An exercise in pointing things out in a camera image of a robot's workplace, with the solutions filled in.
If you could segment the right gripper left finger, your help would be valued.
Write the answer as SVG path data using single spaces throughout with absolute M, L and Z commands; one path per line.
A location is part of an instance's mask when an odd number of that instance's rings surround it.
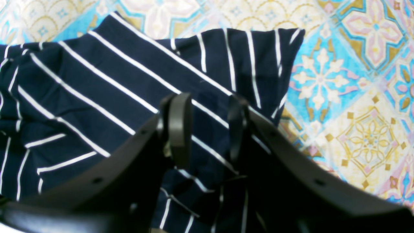
M 148 233 L 164 174 L 190 164 L 192 98 L 172 94 L 109 158 L 1 207 L 2 233 Z

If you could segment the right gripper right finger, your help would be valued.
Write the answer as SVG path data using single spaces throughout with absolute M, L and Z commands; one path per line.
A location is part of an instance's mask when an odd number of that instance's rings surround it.
M 230 158 L 247 176 L 268 233 L 412 233 L 413 215 L 345 183 L 299 152 L 237 95 L 229 99 Z

